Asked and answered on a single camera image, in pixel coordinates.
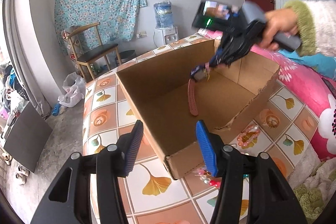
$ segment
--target pink watch strap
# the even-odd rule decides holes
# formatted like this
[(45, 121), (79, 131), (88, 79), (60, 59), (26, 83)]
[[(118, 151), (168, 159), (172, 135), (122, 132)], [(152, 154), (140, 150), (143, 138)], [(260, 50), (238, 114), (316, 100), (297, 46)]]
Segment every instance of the pink watch strap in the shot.
[(198, 115), (198, 110), (196, 106), (195, 100), (195, 80), (190, 78), (188, 83), (188, 103), (189, 103), (189, 110), (190, 113), (194, 116)]

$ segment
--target gray curtain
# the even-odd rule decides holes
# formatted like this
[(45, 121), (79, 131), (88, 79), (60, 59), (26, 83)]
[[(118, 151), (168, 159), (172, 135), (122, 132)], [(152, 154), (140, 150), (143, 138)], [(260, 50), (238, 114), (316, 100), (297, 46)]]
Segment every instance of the gray curtain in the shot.
[(2, 9), (6, 44), (16, 76), (25, 88), (31, 104), (44, 117), (50, 113), (51, 106), (43, 96), (22, 51), (21, 41), (16, 31), (13, 0), (3, 0)]

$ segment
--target pink blanket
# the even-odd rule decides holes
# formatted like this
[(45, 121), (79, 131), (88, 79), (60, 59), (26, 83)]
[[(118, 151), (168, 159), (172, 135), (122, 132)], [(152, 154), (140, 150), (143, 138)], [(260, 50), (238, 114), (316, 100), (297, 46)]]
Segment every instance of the pink blanket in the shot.
[[(218, 32), (199, 33), (212, 39), (220, 39)], [(299, 65), (278, 52), (270, 52), (258, 46), (253, 46), (251, 51), (277, 62), (281, 67), (279, 80), (319, 117), (318, 128), (311, 140), (319, 158), (326, 160), (336, 157), (336, 137), (333, 132), (336, 100), (321, 80), (322, 76), (312, 68)], [(336, 82), (328, 80), (336, 87)]]

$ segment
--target concrete floor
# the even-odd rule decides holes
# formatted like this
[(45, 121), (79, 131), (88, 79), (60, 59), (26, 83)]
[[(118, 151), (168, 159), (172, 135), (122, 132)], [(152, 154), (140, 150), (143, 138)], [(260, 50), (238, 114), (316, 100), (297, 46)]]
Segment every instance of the concrete floor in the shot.
[(12, 160), (7, 168), (6, 197), (19, 215), (29, 224), (50, 183), (71, 155), (82, 152), (84, 100), (59, 116), (46, 121), (53, 129), (37, 163), (35, 173), (30, 173), (26, 184), (18, 185), (14, 178), (18, 163)]

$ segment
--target power outlet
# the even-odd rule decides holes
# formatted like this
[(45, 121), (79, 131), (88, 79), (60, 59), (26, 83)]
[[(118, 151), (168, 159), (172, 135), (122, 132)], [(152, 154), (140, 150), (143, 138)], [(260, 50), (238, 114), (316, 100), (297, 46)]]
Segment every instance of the power outlet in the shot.
[(136, 34), (136, 38), (137, 39), (139, 39), (139, 38), (144, 38), (144, 37), (146, 37), (147, 36), (147, 34), (146, 34), (146, 32), (144, 31), (144, 32), (138, 32), (137, 34)]

